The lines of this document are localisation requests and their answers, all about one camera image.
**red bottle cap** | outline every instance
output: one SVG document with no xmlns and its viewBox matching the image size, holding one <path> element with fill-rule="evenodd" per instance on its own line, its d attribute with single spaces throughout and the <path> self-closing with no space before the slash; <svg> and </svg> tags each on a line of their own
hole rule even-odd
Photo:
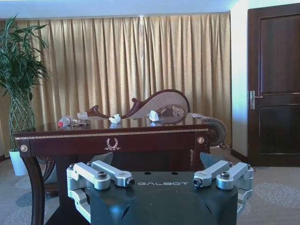
<svg viewBox="0 0 300 225">
<path fill-rule="evenodd" d="M 62 127 L 64 125 L 64 123 L 63 122 L 61 122 L 61 121 L 59 121 L 58 123 L 57 123 L 57 126 L 60 128 L 60 127 Z"/>
</svg>

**table edge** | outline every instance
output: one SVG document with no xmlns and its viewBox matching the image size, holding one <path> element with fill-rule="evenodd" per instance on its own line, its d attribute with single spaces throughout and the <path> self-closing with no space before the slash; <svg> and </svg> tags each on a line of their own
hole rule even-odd
<svg viewBox="0 0 300 225">
<path fill-rule="evenodd" d="M 50 138 L 74 138 L 74 137 L 98 137 L 98 136 L 119 136 L 119 135 L 148 135 L 148 134 L 167 134 L 182 132 L 203 132 L 208 128 L 202 129 L 181 129 L 181 130 L 159 130 L 159 131 L 133 131 L 133 132 L 115 132 L 115 133 L 94 133 L 94 134 L 73 134 L 73 135 L 45 135 L 45 136 L 20 136 L 15 137 L 16 140 L 32 140 L 32 139 L 50 139 Z"/>
</svg>

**baseboard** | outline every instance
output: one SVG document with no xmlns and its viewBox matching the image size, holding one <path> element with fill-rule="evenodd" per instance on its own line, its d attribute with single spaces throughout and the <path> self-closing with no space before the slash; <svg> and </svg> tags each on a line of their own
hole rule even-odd
<svg viewBox="0 0 300 225">
<path fill-rule="evenodd" d="M 8 159 L 8 158 L 5 158 L 5 155 L 0 156 L 0 162 L 4 161 L 5 159 Z"/>
<path fill-rule="evenodd" d="M 238 158 L 240 161 L 247 163 L 248 162 L 248 157 L 244 156 L 243 154 L 240 154 L 236 150 L 231 149 L 230 154 L 232 154 L 234 157 Z"/>
</svg>

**white flower pot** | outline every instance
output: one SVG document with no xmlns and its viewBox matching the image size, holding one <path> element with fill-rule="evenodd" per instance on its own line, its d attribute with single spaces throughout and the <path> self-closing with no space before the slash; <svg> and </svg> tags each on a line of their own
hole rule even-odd
<svg viewBox="0 0 300 225">
<path fill-rule="evenodd" d="M 26 166 L 20 157 L 19 151 L 9 151 L 10 159 L 16 176 L 23 176 L 27 174 Z"/>
</svg>

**door handle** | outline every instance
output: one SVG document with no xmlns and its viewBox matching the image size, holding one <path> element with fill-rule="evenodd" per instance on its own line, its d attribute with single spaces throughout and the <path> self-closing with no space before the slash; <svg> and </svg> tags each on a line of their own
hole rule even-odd
<svg viewBox="0 0 300 225">
<path fill-rule="evenodd" d="M 250 91 L 250 109 L 255 109 L 255 99 L 263 96 L 255 96 L 255 90 Z"/>
</svg>

